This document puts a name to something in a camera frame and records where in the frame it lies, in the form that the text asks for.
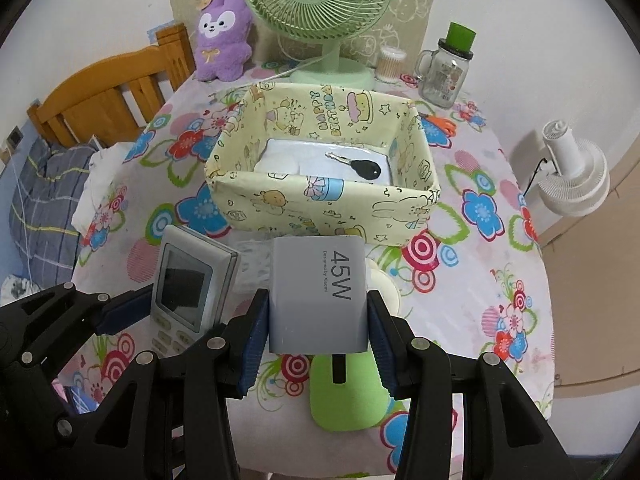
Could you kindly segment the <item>cotton swab container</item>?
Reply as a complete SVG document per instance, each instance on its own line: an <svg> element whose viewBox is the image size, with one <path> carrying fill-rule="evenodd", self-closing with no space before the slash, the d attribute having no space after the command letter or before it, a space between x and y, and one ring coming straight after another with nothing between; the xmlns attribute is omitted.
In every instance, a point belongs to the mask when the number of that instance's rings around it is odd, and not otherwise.
<svg viewBox="0 0 640 480"><path fill-rule="evenodd" d="M407 52L390 46L382 46L376 57L374 76L384 82L396 81L404 68Z"/></svg>

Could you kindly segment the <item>beige cartoon placemat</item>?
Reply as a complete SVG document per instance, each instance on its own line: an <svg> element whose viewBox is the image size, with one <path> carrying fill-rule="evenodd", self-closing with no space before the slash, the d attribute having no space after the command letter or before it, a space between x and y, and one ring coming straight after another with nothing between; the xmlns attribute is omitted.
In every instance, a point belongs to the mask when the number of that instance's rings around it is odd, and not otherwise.
<svg viewBox="0 0 640 480"><path fill-rule="evenodd" d="M422 50L428 16L434 0L390 0L384 16L369 30L346 40L341 46L341 56L373 66L382 47L393 47L407 53L407 66L416 62ZM169 0L174 19L186 26L189 39L196 41L196 25L203 0ZM250 31L250 45L255 62L284 61L290 58L313 58L321 53L316 44L279 37L263 22L254 21Z"/></svg>

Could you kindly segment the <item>white 45W charger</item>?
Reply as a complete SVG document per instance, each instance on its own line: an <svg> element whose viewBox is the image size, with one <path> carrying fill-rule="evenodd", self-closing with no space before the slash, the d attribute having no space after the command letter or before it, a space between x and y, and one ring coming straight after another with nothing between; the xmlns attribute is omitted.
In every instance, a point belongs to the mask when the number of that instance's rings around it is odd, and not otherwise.
<svg viewBox="0 0 640 480"><path fill-rule="evenodd" d="M272 242L269 345L274 354L368 348L367 263L358 236L282 236Z"/></svg>

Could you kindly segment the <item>plaid blue bedding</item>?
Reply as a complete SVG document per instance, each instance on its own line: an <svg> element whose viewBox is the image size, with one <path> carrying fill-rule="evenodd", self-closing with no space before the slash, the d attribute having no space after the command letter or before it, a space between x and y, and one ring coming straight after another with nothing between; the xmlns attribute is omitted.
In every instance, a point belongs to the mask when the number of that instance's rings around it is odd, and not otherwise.
<svg viewBox="0 0 640 480"><path fill-rule="evenodd" d="M80 244L72 218L94 154L89 144L63 148L41 138L32 144L6 214L9 248L22 270L1 274L2 306L72 279Z"/></svg>

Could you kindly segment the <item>glass mason jar mug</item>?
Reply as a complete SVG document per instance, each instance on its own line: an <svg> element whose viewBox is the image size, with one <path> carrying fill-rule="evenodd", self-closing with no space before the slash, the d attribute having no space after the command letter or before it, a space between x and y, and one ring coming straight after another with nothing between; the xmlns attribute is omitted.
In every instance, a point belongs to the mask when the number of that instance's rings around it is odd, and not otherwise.
<svg viewBox="0 0 640 480"><path fill-rule="evenodd" d="M421 51L414 68L420 97L444 110L453 107L472 58L471 51L451 47L445 38L435 50Z"/></svg>

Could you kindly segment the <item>green desk fan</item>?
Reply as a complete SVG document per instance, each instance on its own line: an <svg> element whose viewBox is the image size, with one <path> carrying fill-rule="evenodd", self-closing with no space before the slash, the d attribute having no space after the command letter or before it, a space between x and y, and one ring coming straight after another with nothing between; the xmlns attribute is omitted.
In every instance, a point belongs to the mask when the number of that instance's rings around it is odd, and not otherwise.
<svg viewBox="0 0 640 480"><path fill-rule="evenodd" d="M300 61L288 79L293 84L330 84L359 90L374 87L374 73L341 56L344 41L372 28L390 0L246 0L254 14L280 38L318 44L316 58Z"/></svg>

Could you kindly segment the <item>purple plush toy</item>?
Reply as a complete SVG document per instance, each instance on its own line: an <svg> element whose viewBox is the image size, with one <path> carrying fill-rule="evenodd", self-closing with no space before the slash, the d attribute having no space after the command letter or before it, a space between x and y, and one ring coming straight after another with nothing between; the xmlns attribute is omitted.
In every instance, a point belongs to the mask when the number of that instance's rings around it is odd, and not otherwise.
<svg viewBox="0 0 640 480"><path fill-rule="evenodd" d="M253 54L248 35L253 14L245 0L203 0L194 51L199 81L234 81Z"/></svg>

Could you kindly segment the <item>green cup on jar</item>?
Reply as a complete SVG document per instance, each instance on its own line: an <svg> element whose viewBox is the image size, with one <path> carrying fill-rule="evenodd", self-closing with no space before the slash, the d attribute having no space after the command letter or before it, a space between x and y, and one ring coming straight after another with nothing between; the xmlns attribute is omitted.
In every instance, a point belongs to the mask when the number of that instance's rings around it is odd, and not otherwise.
<svg viewBox="0 0 640 480"><path fill-rule="evenodd" d="M451 22L446 36L446 45L461 52L470 52L475 37L476 32L473 29Z"/></svg>

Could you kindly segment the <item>orange handled scissors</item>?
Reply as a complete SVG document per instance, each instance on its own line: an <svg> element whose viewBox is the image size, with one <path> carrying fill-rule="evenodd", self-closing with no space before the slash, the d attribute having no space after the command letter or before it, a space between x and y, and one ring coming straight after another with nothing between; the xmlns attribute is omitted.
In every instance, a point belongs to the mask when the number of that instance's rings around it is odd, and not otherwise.
<svg viewBox="0 0 640 480"><path fill-rule="evenodd" d="M457 125L450 119L427 114L421 114L420 117L423 129L427 134L441 131L447 138L452 138L457 134Z"/></svg>

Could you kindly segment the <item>white round soap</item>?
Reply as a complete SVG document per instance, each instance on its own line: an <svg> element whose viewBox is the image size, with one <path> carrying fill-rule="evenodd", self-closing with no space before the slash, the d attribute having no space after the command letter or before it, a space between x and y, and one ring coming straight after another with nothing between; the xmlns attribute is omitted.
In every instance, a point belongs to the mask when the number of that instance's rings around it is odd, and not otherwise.
<svg viewBox="0 0 640 480"><path fill-rule="evenodd" d="M265 153L256 162L254 171L262 174L299 174L299 163L287 154Z"/></svg>

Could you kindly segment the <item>white floor fan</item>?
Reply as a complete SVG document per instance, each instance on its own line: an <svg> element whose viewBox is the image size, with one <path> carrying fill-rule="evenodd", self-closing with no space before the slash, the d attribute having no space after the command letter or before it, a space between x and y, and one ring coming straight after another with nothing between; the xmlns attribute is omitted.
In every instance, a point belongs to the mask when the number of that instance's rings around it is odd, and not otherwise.
<svg viewBox="0 0 640 480"><path fill-rule="evenodd" d="M550 120L518 144L522 162L532 162L523 196L530 190L560 217L579 218L596 211L608 197L608 161L597 144L574 135L562 119Z"/></svg>

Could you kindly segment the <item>yellow cartoon fabric storage box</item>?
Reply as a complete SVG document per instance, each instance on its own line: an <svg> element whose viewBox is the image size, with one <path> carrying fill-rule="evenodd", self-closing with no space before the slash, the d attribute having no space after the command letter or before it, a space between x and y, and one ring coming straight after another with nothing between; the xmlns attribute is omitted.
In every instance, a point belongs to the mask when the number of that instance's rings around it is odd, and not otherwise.
<svg viewBox="0 0 640 480"><path fill-rule="evenodd" d="M265 153L292 156L299 174L255 172ZM364 180L326 153L373 160L382 174ZM205 179L232 228L359 235L390 246L420 232L440 199L416 104L330 84L252 84L209 155Z"/></svg>

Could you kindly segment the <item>wooden chair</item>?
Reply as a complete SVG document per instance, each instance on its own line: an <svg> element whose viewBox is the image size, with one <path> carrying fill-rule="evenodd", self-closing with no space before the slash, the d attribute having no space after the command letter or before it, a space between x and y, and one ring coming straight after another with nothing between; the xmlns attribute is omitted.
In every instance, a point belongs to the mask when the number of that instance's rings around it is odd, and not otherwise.
<svg viewBox="0 0 640 480"><path fill-rule="evenodd" d="M186 26L170 25L155 36L154 46L93 63L61 82L41 104L32 104L27 116L40 136L64 148L92 138L107 146L136 140L142 127L124 92L131 92L150 122L165 104L160 81L168 80L176 91L195 70Z"/></svg>

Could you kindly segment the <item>white remote with screen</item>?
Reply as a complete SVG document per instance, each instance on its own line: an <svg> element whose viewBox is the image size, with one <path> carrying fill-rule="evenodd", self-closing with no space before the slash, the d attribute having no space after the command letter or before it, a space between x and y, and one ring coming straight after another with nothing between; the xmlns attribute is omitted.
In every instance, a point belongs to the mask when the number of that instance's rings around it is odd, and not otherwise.
<svg viewBox="0 0 640 480"><path fill-rule="evenodd" d="M239 253L184 226L166 226L153 283L152 348L163 358L186 351L224 314Z"/></svg>

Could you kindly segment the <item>green rounded case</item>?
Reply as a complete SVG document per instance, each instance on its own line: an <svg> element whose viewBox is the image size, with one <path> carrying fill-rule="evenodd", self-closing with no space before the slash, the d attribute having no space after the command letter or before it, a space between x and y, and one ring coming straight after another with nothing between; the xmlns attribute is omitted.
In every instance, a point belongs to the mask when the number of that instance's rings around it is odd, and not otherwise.
<svg viewBox="0 0 640 480"><path fill-rule="evenodd" d="M329 432L365 430L386 415L390 395L371 351L315 356L309 372L311 417Z"/></svg>

